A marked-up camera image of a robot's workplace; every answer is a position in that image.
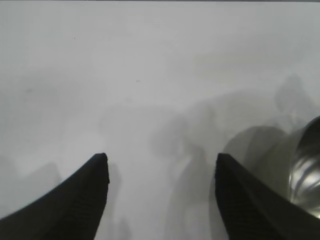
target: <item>metal cylinder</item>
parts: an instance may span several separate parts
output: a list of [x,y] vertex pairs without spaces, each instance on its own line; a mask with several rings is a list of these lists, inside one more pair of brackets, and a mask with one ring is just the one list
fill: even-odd
[[274,192],[320,218],[320,117],[288,135],[254,166],[246,166]]

